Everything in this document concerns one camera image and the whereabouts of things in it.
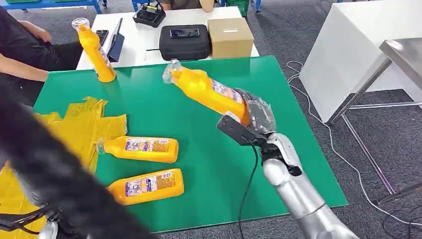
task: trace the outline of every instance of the white cable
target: white cable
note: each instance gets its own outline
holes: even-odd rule
[[[301,66],[301,69],[298,71],[298,70],[296,70],[296,69],[294,69],[293,67],[291,67],[291,66],[289,66],[289,63],[297,63],[297,64],[300,64],[300,66]],[[358,176],[359,176],[359,183],[360,183],[360,187],[362,188],[362,192],[363,192],[363,194],[365,195],[365,197],[366,197],[366,200],[374,207],[374,208],[376,208],[376,209],[378,209],[379,211],[381,211],[381,212],[383,212],[383,213],[385,213],[385,214],[387,214],[387,215],[389,215],[390,217],[392,217],[392,218],[394,218],[394,219],[396,219],[397,221],[399,221],[399,222],[401,222],[401,223],[404,223],[404,224],[407,224],[407,225],[409,225],[409,224],[412,224],[412,225],[417,225],[417,226],[422,226],[422,224],[420,224],[420,223],[409,223],[409,222],[406,222],[406,221],[403,221],[403,220],[401,220],[400,218],[398,218],[398,217],[396,217],[396,216],[394,216],[394,215],[391,215],[391,213],[388,213],[388,212],[386,212],[386,211],[384,211],[383,209],[381,209],[381,208],[379,208],[378,206],[376,206],[375,204],[373,204],[372,202],[371,202],[371,200],[369,199],[369,197],[368,197],[368,194],[366,193],[366,191],[365,191],[365,188],[363,187],[363,183],[362,183],[362,177],[361,177],[361,175],[360,175],[360,171],[357,169],[357,168],[355,168],[351,163],[349,163],[349,161],[347,161],[343,156],[341,156],[341,154],[339,154],[337,151],[335,151],[335,149],[334,149],[334,145],[333,145],[333,141],[332,141],[332,134],[331,134],[331,128],[327,125],[327,124],[325,124],[324,122],[322,122],[317,116],[315,116],[314,114],[312,114],[311,113],[311,100],[310,100],[310,98],[309,98],[309,96],[306,94],[306,93],[304,93],[304,92],[302,92],[301,90],[299,90],[298,88],[296,88],[296,87],[294,87],[294,86],[292,86],[291,84],[290,84],[290,82],[292,81],[292,80],[294,80],[295,78],[299,78],[299,76],[300,76],[300,72],[302,71],[302,68],[303,68],[303,64],[301,63],[301,62],[298,62],[298,61],[289,61],[289,62],[287,62],[286,63],[286,66],[288,67],[288,68],[290,68],[290,69],[292,69],[292,70],[294,70],[295,72],[297,72],[297,74],[294,74],[294,75],[292,75],[291,77],[289,77],[288,79],[287,79],[287,82],[288,82],[288,84],[289,84],[289,86],[290,87],[292,87],[293,89],[295,89],[295,90],[297,90],[298,92],[300,92],[302,95],[304,95],[304,96],[306,96],[306,98],[307,98],[307,100],[308,100],[308,113],[311,115],[311,116],[313,116],[316,120],[318,120],[322,125],[324,125],[325,127],[327,127],[328,128],[328,131],[329,131],[329,135],[330,135],[330,143],[331,143],[331,149],[332,149],[332,151],[335,153],[335,154],[337,154],[337,156],[339,156],[341,159],[343,159],[343,161],[344,162],[346,162],[351,168],[353,168],[356,172],[357,172],[357,174],[358,174]]]

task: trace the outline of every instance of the yellow plastic wrap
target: yellow plastic wrap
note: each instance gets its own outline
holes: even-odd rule
[[[18,180],[15,178],[11,168],[6,164],[0,171],[0,212],[10,214],[27,214],[38,208],[29,203],[23,195]],[[45,217],[42,217],[25,227],[39,232],[45,224]],[[13,232],[0,231],[1,239],[36,239],[37,235],[28,234],[22,230]]]
[[[63,119],[57,112],[48,115],[35,113],[49,131],[61,140],[67,148],[81,161],[81,164],[91,173],[95,173],[98,156],[96,143],[100,138],[107,140],[126,135],[126,115],[103,118],[105,100],[86,97],[84,103],[69,104]],[[0,171],[0,213],[26,214],[37,210],[25,198],[18,180],[6,165]],[[27,225],[30,230],[38,232],[45,224],[45,218]],[[36,239],[22,230],[14,232],[0,231],[1,239]]]

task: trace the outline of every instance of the bottle cap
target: bottle cap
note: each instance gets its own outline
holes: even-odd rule
[[[173,59],[170,64],[167,65],[163,72],[164,83],[170,84],[175,83],[175,73],[179,73],[182,70],[182,64],[176,59]]]
[[[97,149],[98,154],[105,154],[106,153],[106,151],[104,150],[104,142],[105,142],[105,140],[103,138],[100,138],[98,140],[97,145],[96,145],[96,149]]]
[[[79,17],[72,21],[72,27],[76,31],[85,31],[86,29],[90,29],[90,21],[84,17]]]

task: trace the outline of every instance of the yellow bottle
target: yellow bottle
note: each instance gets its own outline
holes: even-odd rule
[[[100,38],[92,32],[90,21],[83,17],[76,18],[72,21],[72,26],[78,32],[79,41],[94,65],[99,81],[112,82],[116,78],[116,72],[100,45]]]
[[[178,168],[115,181],[107,189],[122,205],[132,205],[184,193],[182,172]]]
[[[174,163],[179,143],[173,138],[120,136],[97,144],[99,153],[111,153],[118,158]]]
[[[242,96],[208,77],[205,71],[182,67],[173,60],[164,71],[163,79],[174,83],[187,97],[222,115],[235,115],[242,125],[249,125],[249,113]]]

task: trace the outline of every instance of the person's hand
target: person's hand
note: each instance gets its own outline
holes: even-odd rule
[[[20,24],[22,24],[23,27],[25,27],[29,32],[32,33],[37,38],[40,38],[44,42],[51,41],[51,35],[48,33],[48,31],[42,29],[41,27],[30,23],[29,21],[18,21]]]
[[[51,35],[48,31],[42,29],[41,27],[38,27],[32,34],[34,34],[35,37],[40,38],[44,42],[51,41]]]

